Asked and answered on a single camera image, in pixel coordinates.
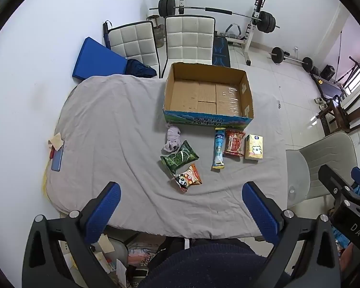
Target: white office chair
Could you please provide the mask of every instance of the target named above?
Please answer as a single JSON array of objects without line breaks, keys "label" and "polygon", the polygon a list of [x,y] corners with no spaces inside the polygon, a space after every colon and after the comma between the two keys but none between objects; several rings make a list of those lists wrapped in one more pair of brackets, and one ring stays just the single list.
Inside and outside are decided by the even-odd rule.
[{"label": "white office chair", "polygon": [[209,16],[175,15],[165,18],[167,61],[164,78],[174,62],[212,65],[215,23],[216,20]]},{"label": "white office chair", "polygon": [[154,25],[151,21],[141,21],[112,28],[108,30],[108,38],[108,46],[112,51],[127,59],[137,59],[144,65],[151,66],[160,77],[160,62]]},{"label": "white office chair", "polygon": [[356,152],[350,136],[344,132],[332,133],[301,148],[286,150],[288,174],[288,208],[306,199],[329,194],[319,181],[318,172],[327,164],[349,185],[353,184],[350,172],[357,167]]}]

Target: gray bed sheet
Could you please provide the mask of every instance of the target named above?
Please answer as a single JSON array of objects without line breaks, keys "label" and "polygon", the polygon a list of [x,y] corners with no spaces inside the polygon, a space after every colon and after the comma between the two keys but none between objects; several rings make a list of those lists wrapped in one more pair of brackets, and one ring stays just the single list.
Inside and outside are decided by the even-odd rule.
[{"label": "gray bed sheet", "polygon": [[[165,80],[113,75],[79,84],[62,108],[55,133],[65,141],[61,169],[47,170],[46,190],[63,212],[81,210],[109,181],[122,197],[109,224],[150,234],[186,238],[241,238],[260,232],[242,201],[254,181],[281,209],[287,206],[287,165],[278,101],[252,93],[254,119],[246,133],[263,136],[258,162],[226,156],[212,171],[213,127],[178,125],[199,159],[203,184],[182,193],[163,167]],[[180,172],[187,169],[185,165]]]}]

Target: cardboard box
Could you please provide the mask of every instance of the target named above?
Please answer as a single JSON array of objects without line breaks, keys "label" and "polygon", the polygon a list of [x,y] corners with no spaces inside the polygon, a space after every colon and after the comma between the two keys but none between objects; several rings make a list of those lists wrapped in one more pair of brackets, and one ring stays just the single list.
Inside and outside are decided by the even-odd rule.
[{"label": "cardboard box", "polygon": [[204,64],[174,63],[165,85],[167,122],[244,129],[253,119],[247,74]]}]

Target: barbell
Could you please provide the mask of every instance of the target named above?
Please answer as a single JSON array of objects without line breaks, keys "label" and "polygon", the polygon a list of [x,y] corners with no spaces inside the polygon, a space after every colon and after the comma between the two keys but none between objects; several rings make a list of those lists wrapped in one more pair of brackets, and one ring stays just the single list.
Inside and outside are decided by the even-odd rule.
[{"label": "barbell", "polygon": [[290,56],[290,54],[288,52],[283,51],[279,47],[273,48],[270,55],[271,55],[271,59],[273,60],[273,62],[275,64],[280,64],[287,58],[287,59],[293,60],[295,62],[301,63],[302,67],[304,68],[304,70],[306,72],[311,72],[314,67],[313,61],[310,57],[304,57],[302,61],[298,60],[298,59],[290,58],[290,57],[288,57],[288,56]]},{"label": "barbell", "polygon": [[196,7],[196,6],[176,6],[175,0],[160,0],[158,2],[158,7],[150,8],[150,10],[158,10],[158,13],[161,17],[173,16],[176,13],[176,9],[202,9],[206,12],[216,12],[227,15],[238,15],[246,18],[253,19],[257,25],[257,28],[261,32],[270,33],[275,30],[275,28],[280,28],[276,25],[276,20],[271,13],[261,11],[259,17],[247,16],[225,9],[216,9],[213,7]]}]

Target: black weight plate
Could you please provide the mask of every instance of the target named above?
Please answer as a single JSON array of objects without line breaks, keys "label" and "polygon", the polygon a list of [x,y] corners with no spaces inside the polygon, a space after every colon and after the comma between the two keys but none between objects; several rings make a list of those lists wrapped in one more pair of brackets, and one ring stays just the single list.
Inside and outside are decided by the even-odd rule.
[{"label": "black weight plate", "polygon": [[167,16],[175,15],[175,6],[176,2],[175,0],[167,0]]},{"label": "black weight plate", "polygon": [[257,29],[261,32],[265,32],[270,25],[270,14],[261,11],[259,14],[259,22],[257,23]]},{"label": "black weight plate", "polygon": [[267,30],[265,31],[265,33],[270,33],[273,32],[275,30],[276,27],[276,20],[275,18],[272,16],[271,13],[270,14],[270,25],[268,26]]},{"label": "black weight plate", "polygon": [[273,48],[272,54],[276,54],[276,55],[271,55],[272,60],[275,64],[280,64],[284,60],[284,51],[281,48],[278,47]]},{"label": "black weight plate", "polygon": [[158,2],[158,14],[164,18],[167,17],[167,1],[168,0],[160,0]]},{"label": "black weight plate", "polygon": [[302,64],[302,67],[304,68],[304,70],[306,72],[311,72],[312,69],[313,69],[313,61],[312,61],[312,59],[310,59],[309,57],[304,57],[302,62],[306,63],[306,64]]},{"label": "black weight plate", "polygon": [[158,2],[158,15],[162,17],[162,4],[163,4],[163,0],[159,0]]}]

